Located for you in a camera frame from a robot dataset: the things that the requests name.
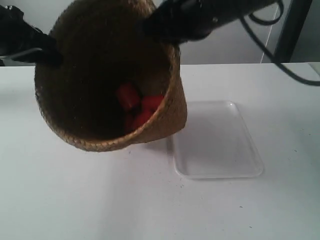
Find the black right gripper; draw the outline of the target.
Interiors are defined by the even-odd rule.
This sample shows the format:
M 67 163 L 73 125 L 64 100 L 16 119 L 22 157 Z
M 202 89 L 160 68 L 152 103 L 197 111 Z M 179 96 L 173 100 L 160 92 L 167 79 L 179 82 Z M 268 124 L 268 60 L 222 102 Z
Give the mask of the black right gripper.
M 249 16 L 262 25 L 254 12 L 280 5 L 279 0 L 165 0 L 142 21 L 142 34 L 157 42 L 179 45 L 205 39 L 212 31 L 240 17 Z

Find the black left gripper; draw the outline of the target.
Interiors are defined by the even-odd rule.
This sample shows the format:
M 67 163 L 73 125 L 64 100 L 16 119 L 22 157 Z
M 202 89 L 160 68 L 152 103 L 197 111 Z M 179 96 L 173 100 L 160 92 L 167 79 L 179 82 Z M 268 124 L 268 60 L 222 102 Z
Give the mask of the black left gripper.
M 57 41 L 24 20 L 24 12 L 14 5 L 0 7 L 0 55 L 23 63 L 60 66 L 62 54 Z

